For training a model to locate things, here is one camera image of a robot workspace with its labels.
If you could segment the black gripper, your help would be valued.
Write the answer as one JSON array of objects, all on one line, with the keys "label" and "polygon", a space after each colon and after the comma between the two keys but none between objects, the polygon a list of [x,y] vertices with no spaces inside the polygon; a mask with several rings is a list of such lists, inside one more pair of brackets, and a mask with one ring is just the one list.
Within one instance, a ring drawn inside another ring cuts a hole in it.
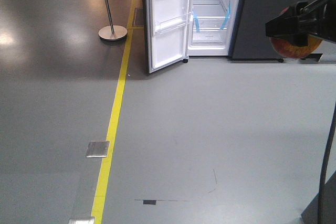
[{"label": "black gripper", "polygon": [[335,0],[296,2],[266,22],[265,33],[272,46],[308,46],[308,33],[335,43]]}]

